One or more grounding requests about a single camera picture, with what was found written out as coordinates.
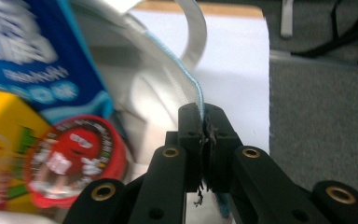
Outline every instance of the yellow juice box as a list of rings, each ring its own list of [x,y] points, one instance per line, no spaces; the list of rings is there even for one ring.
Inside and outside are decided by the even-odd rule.
[[[23,182],[27,149],[49,125],[18,96],[0,91],[0,210],[37,213]]]

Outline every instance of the red lid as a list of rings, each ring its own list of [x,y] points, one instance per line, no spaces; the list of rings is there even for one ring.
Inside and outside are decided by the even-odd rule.
[[[54,125],[30,151],[24,179],[34,203],[42,208],[68,208],[88,183],[120,179],[127,164],[117,131],[93,115]]]

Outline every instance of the gray carpet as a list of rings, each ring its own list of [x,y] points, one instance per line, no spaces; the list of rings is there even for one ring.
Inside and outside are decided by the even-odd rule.
[[[268,22],[270,48],[298,51],[332,38],[335,0],[295,0],[294,36],[280,37],[281,0],[209,0],[259,6]],[[338,30],[358,18],[358,0],[337,10]],[[356,63],[358,41],[329,57]],[[311,189],[334,179],[358,189],[358,71],[303,63],[270,62],[270,153],[295,183]]]

